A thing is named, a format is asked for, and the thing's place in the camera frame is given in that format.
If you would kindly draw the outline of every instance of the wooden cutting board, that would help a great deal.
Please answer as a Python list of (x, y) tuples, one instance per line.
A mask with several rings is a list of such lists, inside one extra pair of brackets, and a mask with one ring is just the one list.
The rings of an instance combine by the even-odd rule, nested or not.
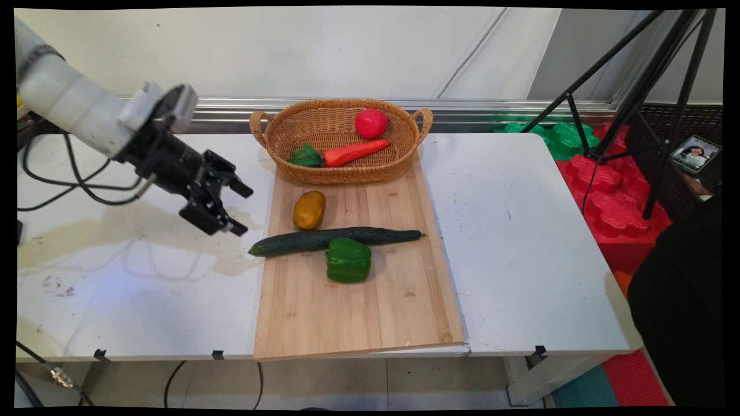
[(418, 229), (418, 241), (370, 246), (372, 268), (361, 283), (326, 277), (323, 251), (265, 260), (255, 360), (445, 346), (463, 329), (421, 164), (392, 182), (310, 185), (279, 170), (269, 235), (295, 232), (293, 208), (304, 193), (326, 196), (321, 229)]

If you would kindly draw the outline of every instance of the basket handle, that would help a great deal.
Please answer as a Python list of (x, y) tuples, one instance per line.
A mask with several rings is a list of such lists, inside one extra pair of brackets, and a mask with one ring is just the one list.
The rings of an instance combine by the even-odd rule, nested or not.
[(414, 114), (411, 114), (411, 118), (414, 120), (414, 122), (419, 117), (419, 114), (421, 114), (424, 118), (424, 124), (422, 124), (421, 126), (421, 132), (419, 133), (417, 145), (421, 144), (421, 142), (426, 137), (426, 134), (429, 133), (429, 130), (431, 129), (431, 122), (434, 121), (434, 116), (431, 114), (431, 110), (429, 108), (422, 108), (421, 110), (416, 111)]
[(255, 111), (249, 117), (249, 128), (252, 129), (252, 134), (255, 135), (257, 142), (266, 149), (267, 140), (265, 140), (265, 135), (262, 133), (262, 117), (267, 119), (268, 124), (272, 121), (272, 116), (270, 114), (267, 114), (264, 111)]

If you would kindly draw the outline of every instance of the smartphone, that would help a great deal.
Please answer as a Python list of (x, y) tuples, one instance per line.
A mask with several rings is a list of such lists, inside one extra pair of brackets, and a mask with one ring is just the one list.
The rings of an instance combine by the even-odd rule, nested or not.
[(722, 146), (692, 135), (670, 156), (671, 161), (681, 169), (693, 174), (699, 173), (722, 150)]

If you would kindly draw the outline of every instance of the teal foam mat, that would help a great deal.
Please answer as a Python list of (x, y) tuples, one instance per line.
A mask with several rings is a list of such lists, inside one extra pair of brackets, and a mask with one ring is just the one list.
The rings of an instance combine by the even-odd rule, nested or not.
[(614, 390), (603, 365), (594, 367), (576, 380), (553, 392), (557, 407), (616, 407)]

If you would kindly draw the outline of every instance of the green pepper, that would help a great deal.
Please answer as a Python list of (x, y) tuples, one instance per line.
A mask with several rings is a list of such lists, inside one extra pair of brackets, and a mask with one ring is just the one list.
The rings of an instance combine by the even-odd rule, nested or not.
[(363, 281), (370, 274), (372, 252), (350, 238), (333, 238), (326, 255), (326, 276), (339, 283)]

